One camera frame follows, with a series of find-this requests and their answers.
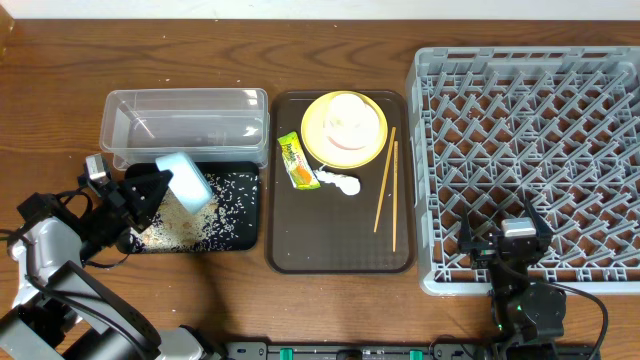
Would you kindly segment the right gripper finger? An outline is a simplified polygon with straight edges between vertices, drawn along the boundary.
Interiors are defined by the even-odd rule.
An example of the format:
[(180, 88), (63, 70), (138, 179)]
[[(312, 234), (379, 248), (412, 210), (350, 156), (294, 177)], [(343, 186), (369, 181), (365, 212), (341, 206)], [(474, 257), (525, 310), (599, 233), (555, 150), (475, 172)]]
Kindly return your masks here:
[(472, 248), (472, 231), (469, 222), (468, 210), (463, 209), (460, 221), (460, 234), (459, 234), (459, 251), (461, 253), (469, 253)]
[(531, 201), (524, 199), (524, 209), (527, 216), (531, 219), (533, 227), (536, 231), (536, 237), (540, 240), (551, 240), (553, 237), (552, 229), (547, 225), (544, 218), (535, 210)]

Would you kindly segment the light blue bowl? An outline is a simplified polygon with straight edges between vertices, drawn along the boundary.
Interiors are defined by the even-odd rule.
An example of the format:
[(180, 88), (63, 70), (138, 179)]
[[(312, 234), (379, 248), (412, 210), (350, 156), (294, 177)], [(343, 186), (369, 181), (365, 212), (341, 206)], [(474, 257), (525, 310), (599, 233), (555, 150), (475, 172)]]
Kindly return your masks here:
[(169, 188), (190, 214), (197, 214), (211, 201), (211, 186), (188, 154), (176, 152), (161, 156), (155, 159), (155, 165), (160, 171), (171, 172)]

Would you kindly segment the white tissue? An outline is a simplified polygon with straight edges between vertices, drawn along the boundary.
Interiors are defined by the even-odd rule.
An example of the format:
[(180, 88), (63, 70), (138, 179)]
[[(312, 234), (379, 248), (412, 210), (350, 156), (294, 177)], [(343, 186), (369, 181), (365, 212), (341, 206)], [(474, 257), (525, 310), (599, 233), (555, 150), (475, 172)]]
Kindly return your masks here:
[(360, 181), (355, 177), (323, 170), (315, 170), (314, 174), (320, 182), (335, 185), (347, 196), (357, 195), (361, 190)]

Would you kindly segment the green snack wrapper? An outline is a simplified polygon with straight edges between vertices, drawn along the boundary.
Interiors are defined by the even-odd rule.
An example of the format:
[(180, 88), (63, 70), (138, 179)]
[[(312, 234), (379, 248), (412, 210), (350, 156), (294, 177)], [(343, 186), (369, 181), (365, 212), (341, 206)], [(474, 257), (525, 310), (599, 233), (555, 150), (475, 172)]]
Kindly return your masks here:
[(311, 169), (299, 137), (296, 132), (290, 132), (278, 138), (285, 170), (296, 190), (313, 190), (320, 187), (320, 183)]

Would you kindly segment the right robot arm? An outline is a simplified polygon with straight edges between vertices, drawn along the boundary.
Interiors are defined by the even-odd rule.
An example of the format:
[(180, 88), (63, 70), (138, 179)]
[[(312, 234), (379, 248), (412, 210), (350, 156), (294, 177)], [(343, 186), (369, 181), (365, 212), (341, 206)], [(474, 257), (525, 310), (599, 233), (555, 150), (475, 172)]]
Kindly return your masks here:
[(566, 293), (528, 274), (548, 249), (553, 231), (529, 200), (524, 212), (503, 220), (496, 233), (481, 240), (473, 235), (465, 209), (457, 246), (474, 270), (489, 272), (492, 316), (501, 335), (486, 354), (494, 359), (556, 359), (554, 340), (564, 335)]

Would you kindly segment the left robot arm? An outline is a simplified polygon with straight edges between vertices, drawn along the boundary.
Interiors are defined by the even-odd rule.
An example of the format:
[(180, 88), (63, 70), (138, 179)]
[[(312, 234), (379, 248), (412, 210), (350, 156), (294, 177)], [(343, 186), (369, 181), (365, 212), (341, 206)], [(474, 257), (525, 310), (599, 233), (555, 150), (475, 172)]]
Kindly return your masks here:
[(116, 182), (85, 172), (75, 190), (34, 193), (24, 220), (2, 230), (19, 265), (19, 290), (1, 319), (1, 348), (15, 359), (225, 359), (225, 346), (195, 329), (158, 331), (86, 271), (92, 257), (151, 224), (172, 175)]

